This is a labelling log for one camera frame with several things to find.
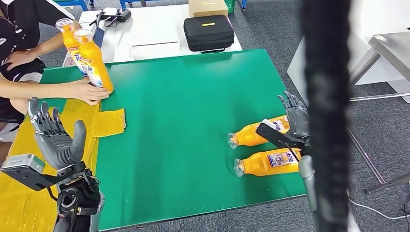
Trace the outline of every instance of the yellow tape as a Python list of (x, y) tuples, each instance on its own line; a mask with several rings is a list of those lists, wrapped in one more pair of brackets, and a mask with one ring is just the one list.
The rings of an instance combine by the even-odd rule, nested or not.
[(215, 25), (215, 23), (205, 23), (205, 24), (202, 24), (202, 27), (212, 26), (212, 25)]
[(213, 5), (215, 4), (214, 1), (205, 1), (205, 2), (201, 2), (202, 5)]
[[(100, 112), (100, 105), (89, 106), (83, 101), (68, 99), (60, 118), (71, 137), (74, 122), (83, 120), (87, 128), (87, 138), (83, 161), (95, 172), (98, 151), (98, 137), (124, 132), (124, 109)], [(28, 118), (21, 124), (10, 149), (9, 156), (32, 153), (43, 159), (35, 141), (34, 129)], [(57, 171), (46, 164), (44, 174), (56, 175)], [(47, 190), (39, 192), (0, 173), (0, 228), (7, 232), (50, 232), (57, 216), (56, 202)]]

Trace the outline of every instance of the black carrying case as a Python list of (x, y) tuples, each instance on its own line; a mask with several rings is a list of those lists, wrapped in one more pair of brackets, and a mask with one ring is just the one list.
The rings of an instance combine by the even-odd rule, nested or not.
[(234, 43), (234, 29), (224, 15), (187, 18), (184, 32), (192, 52), (219, 52)]

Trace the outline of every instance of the black shorts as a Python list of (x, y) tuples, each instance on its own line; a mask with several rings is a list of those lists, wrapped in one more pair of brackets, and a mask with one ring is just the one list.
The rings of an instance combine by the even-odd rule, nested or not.
[[(0, 66), (0, 73), (9, 81), (36, 81), (40, 82), (44, 73), (45, 65), (40, 59), (35, 59), (30, 63), (19, 65), (7, 71), (9, 64)], [(0, 122), (22, 123), (24, 115), (14, 109), (10, 99), (0, 97)]]

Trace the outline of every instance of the bottle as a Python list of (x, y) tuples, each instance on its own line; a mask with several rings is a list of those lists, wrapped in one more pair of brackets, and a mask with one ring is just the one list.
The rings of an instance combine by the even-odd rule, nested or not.
[[(290, 128), (288, 118), (286, 116), (275, 117), (270, 119), (269, 121), (274, 123), (276, 125), (277, 130), (282, 133), (286, 133)], [(229, 146), (232, 149), (235, 149), (239, 145), (255, 146), (267, 143), (268, 141), (266, 139), (262, 138), (260, 135), (256, 133), (256, 129), (258, 128), (259, 124), (260, 122), (250, 124), (245, 126), (239, 132), (229, 133)]]
[[(300, 150), (292, 148), (292, 151), (300, 159)], [(239, 177), (243, 174), (263, 176), (294, 173), (299, 170), (297, 160), (287, 148), (258, 152), (247, 159), (235, 159), (234, 169)]]
[(62, 18), (56, 23), (56, 28), (63, 35), (63, 42), (73, 61), (77, 65), (83, 77), (88, 77), (84, 64), (81, 62), (80, 43), (74, 38), (74, 22), (69, 18)]
[(103, 62), (100, 48), (92, 40), (92, 33), (87, 29), (78, 29), (74, 37), (80, 43), (81, 61), (86, 65), (87, 75), (96, 87), (114, 90), (113, 83)]

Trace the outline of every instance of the white cord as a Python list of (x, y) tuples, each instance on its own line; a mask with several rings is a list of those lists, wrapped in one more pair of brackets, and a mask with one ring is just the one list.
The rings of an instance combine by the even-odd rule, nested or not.
[(372, 208), (370, 208), (370, 207), (368, 207), (368, 206), (365, 206), (365, 205), (362, 205), (362, 204), (358, 204), (358, 203), (352, 201), (350, 198), (349, 198), (349, 201), (350, 201), (351, 203), (357, 205), (357, 206), (360, 206), (360, 207), (363, 207), (363, 208), (366, 208), (366, 209), (370, 209), (370, 210), (372, 210), (372, 211), (374, 211), (374, 212), (376, 212), (376, 213), (382, 215), (383, 217), (385, 217), (385, 218), (387, 218), (387, 219), (396, 220), (396, 219), (403, 219), (403, 218), (406, 218), (406, 217), (410, 217), (410, 214), (409, 214), (409, 215), (406, 215), (406, 216), (400, 216), (400, 217), (389, 217), (389, 216), (386, 216), (386, 215), (382, 214), (381, 212), (379, 212), (379, 211), (377, 211), (377, 210), (375, 210), (375, 209), (372, 209)]

